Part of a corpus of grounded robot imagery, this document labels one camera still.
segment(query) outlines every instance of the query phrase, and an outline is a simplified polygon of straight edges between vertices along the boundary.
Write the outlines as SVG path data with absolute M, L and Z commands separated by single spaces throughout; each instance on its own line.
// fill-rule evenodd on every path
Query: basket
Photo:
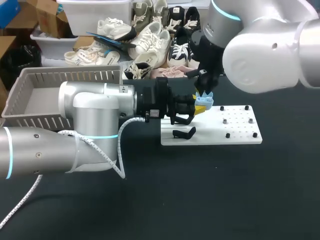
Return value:
M 122 84 L 122 69 L 118 65 L 25 68 L 9 93 L 2 117 L 12 127 L 74 129 L 73 121 L 59 113 L 59 88 L 65 81 Z

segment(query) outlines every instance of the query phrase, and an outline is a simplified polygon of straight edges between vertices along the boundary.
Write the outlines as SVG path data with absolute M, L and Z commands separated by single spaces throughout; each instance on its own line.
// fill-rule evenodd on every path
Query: cable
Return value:
M 126 174 L 125 174 L 125 169 L 124 169 L 124 163 L 122 160 L 122 154 L 121 154 L 121 135 L 122 132 L 124 130 L 124 128 L 132 122 L 145 122 L 145 119 L 143 117 L 134 117 L 134 118 L 130 118 L 129 120 L 125 121 L 124 124 L 122 124 L 122 126 L 119 129 L 118 132 L 118 146 L 117 146 L 117 152 L 118 152 L 118 158 L 119 158 L 119 164 L 120 164 L 120 169 L 114 164 L 114 162 L 95 144 L 92 142 L 91 139 L 78 134 L 76 131 L 71 131 L 71 130 L 63 130 L 58 132 L 59 134 L 62 135 L 72 135 L 75 136 L 75 140 L 77 143 L 77 138 L 81 139 L 82 141 L 86 142 L 87 144 L 89 144 L 92 148 L 94 148 L 96 151 L 98 151 L 98 153 L 111 165 L 111 167 L 119 174 L 119 176 L 121 178 L 125 178 Z M 33 186 L 30 188 L 30 190 L 27 192 L 27 194 L 22 198 L 22 200 L 11 210 L 11 212 L 3 219 L 3 221 L 0 223 L 0 230 L 4 227 L 4 225 L 9 221 L 9 219 L 15 214 L 16 211 L 18 211 L 18 209 L 27 201 L 27 199 L 30 197 L 30 195 L 35 191 L 35 189 L 37 188 L 37 186 L 39 185 L 41 179 L 42 179 L 43 175 L 39 175 L 36 180 L 35 183 L 33 184 Z
M 27 194 L 21 199 L 21 201 L 11 210 L 11 212 L 3 219 L 3 221 L 0 223 L 0 230 L 4 227 L 4 225 L 9 221 L 9 219 L 15 214 L 16 211 L 27 201 L 27 199 L 30 197 L 30 195 L 34 192 L 34 190 L 37 188 L 37 186 L 40 183 L 40 180 L 42 179 L 42 175 L 39 175 L 33 186 L 30 188 L 30 190 L 27 192 Z

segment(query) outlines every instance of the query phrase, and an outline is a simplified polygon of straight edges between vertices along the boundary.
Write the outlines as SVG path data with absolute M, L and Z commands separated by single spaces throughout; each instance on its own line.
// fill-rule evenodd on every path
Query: sneaker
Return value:
M 122 42 L 133 39 L 137 32 L 134 27 L 125 24 L 123 21 L 108 17 L 104 21 L 98 21 L 97 34 Z
M 148 51 L 152 45 L 153 35 L 159 35 L 161 32 L 162 25 L 158 21 L 154 21 L 146 26 L 138 36 L 131 42 L 136 45 L 134 48 L 128 48 L 129 56 L 134 60 L 140 54 Z
M 159 36 L 153 35 L 153 41 L 148 51 L 155 51 L 159 55 L 158 62 L 154 66 L 155 69 L 161 67 L 166 62 L 170 41 L 171 37 L 168 30 L 163 30 Z
M 195 59 L 195 54 L 194 52 L 191 50 L 191 47 L 189 46 L 189 54 L 188 54 L 188 67 L 192 68 L 192 69 L 198 69 L 199 67 L 199 63 L 196 59 Z
M 168 3 L 166 0 L 158 0 L 152 9 L 152 22 L 159 22 L 162 24 L 162 27 L 168 25 Z
M 170 34 L 174 34 L 179 27 L 183 27 L 185 20 L 185 9 L 181 6 L 169 8 L 168 26 L 165 27 Z
M 173 66 L 168 68 L 153 69 L 150 73 L 150 79 L 156 79 L 157 77 L 185 78 L 187 76 L 186 73 L 192 70 L 192 68 L 187 66 Z
M 188 11 L 186 11 L 184 28 L 191 33 L 201 29 L 200 14 L 195 6 L 189 7 Z
M 187 66 L 188 64 L 189 33 L 184 27 L 179 27 L 171 42 L 167 58 L 169 67 Z
M 153 6 L 154 4 L 151 0 L 133 3 L 134 16 L 131 21 L 131 26 L 134 27 L 138 33 L 150 23 Z
M 104 53 L 109 48 L 106 45 L 94 40 L 90 46 L 81 46 L 76 50 L 76 52 L 80 49 L 84 51 L 95 51 L 95 52 Z
M 64 54 L 64 60 L 72 66 L 98 66 L 113 65 L 118 62 L 120 55 L 116 51 L 111 51 L 104 57 L 104 54 L 93 50 L 79 49 L 78 52 L 69 51 Z
M 158 62 L 158 53 L 148 51 L 140 54 L 122 73 L 122 79 L 143 79 Z

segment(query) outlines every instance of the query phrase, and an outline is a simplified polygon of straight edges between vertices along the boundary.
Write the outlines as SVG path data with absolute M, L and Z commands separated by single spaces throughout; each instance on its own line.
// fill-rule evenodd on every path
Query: storage bin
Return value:
M 118 65 L 25 68 L 9 93 L 2 117 L 12 127 L 72 130 L 73 121 L 59 112 L 59 89 L 65 81 L 122 84 L 122 69 Z
M 41 31 L 34 30 L 30 35 L 32 40 L 35 40 L 42 51 L 42 55 L 46 59 L 60 59 L 64 60 L 65 53 L 73 51 L 78 37 L 76 38 L 54 38 L 39 36 Z
M 131 23 L 131 0 L 57 0 L 57 3 L 62 4 L 75 36 L 96 34 L 98 21 L 106 18 Z

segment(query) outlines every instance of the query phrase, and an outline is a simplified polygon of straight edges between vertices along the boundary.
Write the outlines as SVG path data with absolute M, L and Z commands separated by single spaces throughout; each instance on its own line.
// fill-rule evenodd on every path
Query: shoelace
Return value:
M 128 71 L 133 74 L 132 79 L 141 79 L 142 75 L 148 71 L 150 67 L 147 67 L 145 69 L 139 69 L 138 66 L 133 62 L 130 67 L 128 68 Z
M 148 51 L 150 46 L 153 43 L 154 33 L 151 32 L 150 29 L 147 29 L 140 38 L 138 45 L 141 46 L 145 51 Z
M 92 51 L 79 51 L 79 54 L 82 55 L 84 59 L 88 59 L 89 61 L 95 63 L 98 57 L 103 57 L 103 53 L 98 52 L 96 50 Z
M 124 25 L 124 21 L 119 20 L 117 18 L 110 18 L 108 17 L 109 23 L 111 24 L 120 24 L 120 25 Z
M 157 35 L 154 33 L 152 34 L 152 44 L 149 47 L 148 51 L 155 51 L 158 52 L 159 49 L 161 49 L 161 43 L 163 42 L 163 39 L 160 39 Z
M 178 60 L 178 58 L 181 56 L 181 54 L 185 54 L 186 58 L 188 58 L 188 43 L 178 45 L 173 45 L 173 53 L 172 56 L 175 56 L 174 59 Z
M 184 25 L 184 28 L 191 29 L 191 27 L 196 27 L 197 23 L 198 23 L 197 20 L 194 20 L 194 21 L 188 20 L 188 22 Z
M 137 23 L 139 21 L 143 21 L 145 19 L 146 15 L 142 15 L 142 16 L 137 16 L 137 15 L 134 15 L 133 17 L 133 20 L 131 21 L 131 26 L 132 27 L 136 27 L 137 26 Z
M 159 22 L 162 24 L 162 16 L 152 16 L 152 22 Z
M 166 26 L 165 29 L 168 30 L 168 31 L 174 31 L 175 32 L 176 31 L 175 30 L 175 26 L 180 25 L 180 23 L 181 23 L 181 20 L 177 20 L 176 21 L 176 20 L 173 20 L 171 18 L 169 25 Z

